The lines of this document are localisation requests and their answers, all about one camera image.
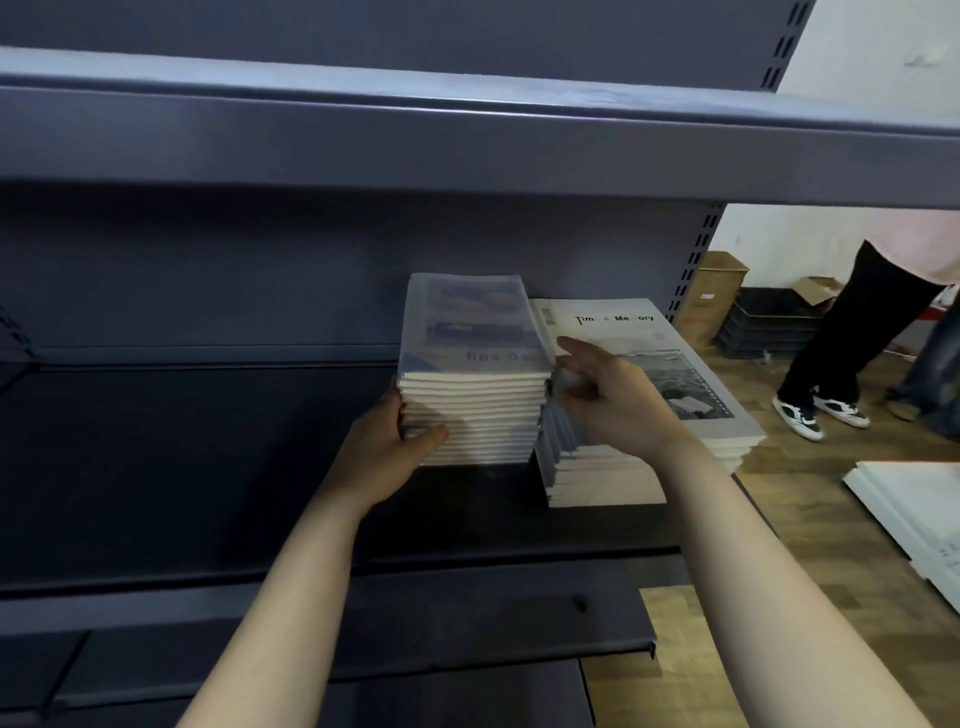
leg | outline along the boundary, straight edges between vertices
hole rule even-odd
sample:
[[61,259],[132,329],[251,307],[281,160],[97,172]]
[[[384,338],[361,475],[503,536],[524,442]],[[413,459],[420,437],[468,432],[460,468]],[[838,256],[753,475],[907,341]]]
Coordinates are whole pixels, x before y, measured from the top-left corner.
[[960,377],[960,297],[930,332],[930,338],[891,399],[933,412],[951,399],[949,389]]
[[816,386],[825,400],[856,402],[856,375],[941,290],[943,286],[898,268],[864,241],[850,281],[790,366],[780,400],[812,407],[810,389]]

white wall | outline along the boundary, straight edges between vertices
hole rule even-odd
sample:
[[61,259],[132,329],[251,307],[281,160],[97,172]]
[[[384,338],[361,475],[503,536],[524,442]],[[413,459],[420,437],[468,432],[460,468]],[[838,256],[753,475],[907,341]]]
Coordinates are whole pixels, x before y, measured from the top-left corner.
[[[907,65],[922,53],[936,64]],[[817,0],[779,93],[960,116],[960,0]],[[870,214],[730,205],[710,248],[746,263],[747,285],[846,279]]]

sneaker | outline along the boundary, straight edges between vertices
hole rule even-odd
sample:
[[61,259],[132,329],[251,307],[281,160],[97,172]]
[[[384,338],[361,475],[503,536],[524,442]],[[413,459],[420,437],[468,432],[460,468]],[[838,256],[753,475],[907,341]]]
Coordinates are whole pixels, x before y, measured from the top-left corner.
[[774,409],[783,417],[783,421],[790,425],[790,429],[801,437],[815,443],[824,439],[824,431],[817,425],[817,418],[812,407],[795,407],[792,404],[780,401],[774,395]]
[[856,402],[851,404],[848,401],[822,400],[814,395],[813,406],[822,409],[829,415],[833,415],[837,420],[851,427],[866,429],[870,426],[870,418],[857,409]]
[[887,405],[887,411],[889,411],[890,414],[906,423],[917,422],[923,414],[923,410],[921,410],[920,407],[908,401],[887,400],[884,404]]

stack of books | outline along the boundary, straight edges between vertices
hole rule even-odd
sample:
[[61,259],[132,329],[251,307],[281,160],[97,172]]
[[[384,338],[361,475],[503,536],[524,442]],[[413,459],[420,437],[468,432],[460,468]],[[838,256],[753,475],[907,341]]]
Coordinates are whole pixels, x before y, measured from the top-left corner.
[[[642,369],[689,430],[728,472],[763,440],[756,421],[648,299],[532,301],[540,336],[554,354],[572,336],[620,354]],[[554,379],[555,391],[567,377]],[[554,401],[543,411],[537,461],[551,507],[664,502],[653,470],[591,442]]]
[[844,482],[960,612],[960,464],[857,463]]
[[410,277],[397,373],[401,428],[406,437],[450,428],[424,465],[527,462],[551,368],[520,276]]

cardboard box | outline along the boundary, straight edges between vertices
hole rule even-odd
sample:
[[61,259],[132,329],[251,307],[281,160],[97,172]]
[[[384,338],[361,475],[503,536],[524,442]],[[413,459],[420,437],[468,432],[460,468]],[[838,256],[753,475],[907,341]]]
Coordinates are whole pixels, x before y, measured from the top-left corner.
[[702,347],[713,341],[749,271],[725,251],[707,251],[673,324],[687,344]]
[[827,276],[807,276],[795,281],[790,288],[814,308],[824,304],[824,308],[829,308],[828,302],[832,303],[843,290],[843,283]]

